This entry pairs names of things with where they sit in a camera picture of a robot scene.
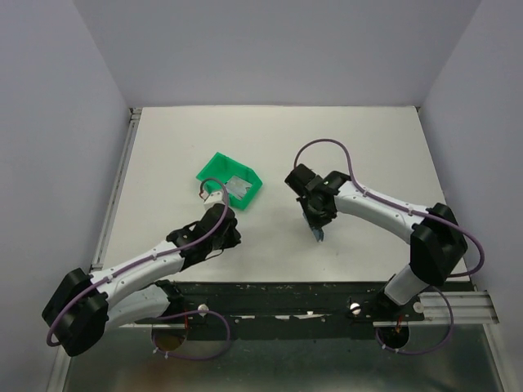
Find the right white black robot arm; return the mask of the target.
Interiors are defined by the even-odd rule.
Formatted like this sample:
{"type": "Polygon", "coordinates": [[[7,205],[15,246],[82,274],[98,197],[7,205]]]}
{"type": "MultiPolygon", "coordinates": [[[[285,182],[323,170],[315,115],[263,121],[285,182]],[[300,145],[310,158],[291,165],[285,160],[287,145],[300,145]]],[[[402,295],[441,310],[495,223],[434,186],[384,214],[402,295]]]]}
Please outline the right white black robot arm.
{"type": "Polygon", "coordinates": [[[452,210],[437,203],[434,207],[400,204],[398,200],[379,202],[364,188],[358,189],[351,176],[339,171],[325,178],[303,164],[285,178],[295,192],[304,218],[318,242],[323,228],[339,213],[358,217],[401,238],[409,245],[409,263],[381,289],[375,303],[378,314],[396,319],[406,304],[430,286],[440,287],[451,275],[468,249],[452,210]],[[422,215],[415,212],[422,210],[422,215]]]}

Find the blue card holder wallet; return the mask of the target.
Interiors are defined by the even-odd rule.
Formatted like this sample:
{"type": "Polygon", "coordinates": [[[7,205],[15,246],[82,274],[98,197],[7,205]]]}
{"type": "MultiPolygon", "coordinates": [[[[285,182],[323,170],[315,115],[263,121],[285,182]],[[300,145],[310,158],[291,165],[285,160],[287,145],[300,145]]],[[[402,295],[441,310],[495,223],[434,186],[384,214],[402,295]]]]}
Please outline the blue card holder wallet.
{"type": "Polygon", "coordinates": [[[315,240],[317,243],[322,243],[324,241],[324,231],[322,228],[317,228],[310,223],[305,213],[302,213],[303,218],[305,219],[308,227],[310,228],[315,240]]]}

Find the green plastic bin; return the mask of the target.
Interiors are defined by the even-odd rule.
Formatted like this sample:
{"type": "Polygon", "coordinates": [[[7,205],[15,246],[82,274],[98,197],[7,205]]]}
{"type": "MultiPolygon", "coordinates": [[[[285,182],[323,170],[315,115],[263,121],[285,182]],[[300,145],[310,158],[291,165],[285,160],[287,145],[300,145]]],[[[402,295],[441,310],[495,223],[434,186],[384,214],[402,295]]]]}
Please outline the green plastic bin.
{"type": "Polygon", "coordinates": [[[254,200],[263,185],[261,178],[251,167],[219,152],[196,175],[199,181],[207,178],[219,180],[226,187],[230,205],[242,211],[254,200]]]}

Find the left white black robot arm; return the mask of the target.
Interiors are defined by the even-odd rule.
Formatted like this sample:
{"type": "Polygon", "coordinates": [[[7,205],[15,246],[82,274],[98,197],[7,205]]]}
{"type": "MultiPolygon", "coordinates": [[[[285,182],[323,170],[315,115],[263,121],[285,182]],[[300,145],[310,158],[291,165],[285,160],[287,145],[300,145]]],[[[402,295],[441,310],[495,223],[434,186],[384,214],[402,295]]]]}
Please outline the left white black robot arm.
{"type": "Polygon", "coordinates": [[[74,357],[91,349],[105,332],[142,319],[175,321],[180,301],[162,278],[205,261],[214,251],[236,247],[241,235],[234,211],[222,203],[200,220],[173,230],[149,251],[115,267],[68,272],[42,311],[46,343],[74,357]]]}

